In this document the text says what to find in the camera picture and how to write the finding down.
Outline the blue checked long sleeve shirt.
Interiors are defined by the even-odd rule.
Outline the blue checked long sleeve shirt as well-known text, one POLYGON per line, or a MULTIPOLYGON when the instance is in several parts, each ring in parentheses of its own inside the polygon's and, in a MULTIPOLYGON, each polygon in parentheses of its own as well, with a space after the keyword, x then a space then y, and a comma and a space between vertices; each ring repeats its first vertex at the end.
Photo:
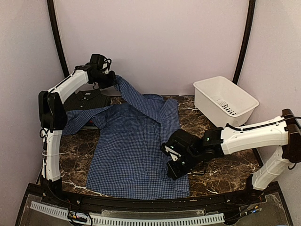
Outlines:
POLYGON ((155 94, 142 95, 121 76, 116 80, 115 89, 123 104, 67 112, 64 135, 77 133, 88 121, 100 130, 87 188, 140 200, 187 197, 188 177, 170 178, 167 163, 171 158, 160 149, 180 128, 178 102, 155 94))

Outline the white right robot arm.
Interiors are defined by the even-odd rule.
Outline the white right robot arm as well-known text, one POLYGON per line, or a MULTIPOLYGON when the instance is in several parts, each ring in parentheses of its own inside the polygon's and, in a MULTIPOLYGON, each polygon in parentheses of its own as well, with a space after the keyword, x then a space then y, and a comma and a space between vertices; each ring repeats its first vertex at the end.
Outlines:
POLYGON ((161 150, 172 159, 167 175, 173 180, 188 174, 199 163, 222 158, 247 149, 275 146, 267 162, 249 178, 249 187, 240 193, 240 200, 250 204, 291 164, 301 161, 301 125, 299 116, 290 109, 274 119, 248 126, 209 129, 199 138, 183 129, 176 130, 163 143, 161 150))

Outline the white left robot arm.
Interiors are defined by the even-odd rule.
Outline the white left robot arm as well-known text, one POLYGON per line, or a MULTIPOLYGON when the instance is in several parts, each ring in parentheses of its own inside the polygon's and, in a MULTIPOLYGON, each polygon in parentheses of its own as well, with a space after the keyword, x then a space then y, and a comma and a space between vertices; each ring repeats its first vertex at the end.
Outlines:
POLYGON ((48 181, 61 178, 59 170, 59 148, 67 114, 63 104, 80 87, 97 83, 105 89, 116 84, 115 72, 110 71, 110 60, 103 63, 87 63, 76 66, 73 73, 60 83, 38 95, 40 138, 43 140, 42 176, 48 181))

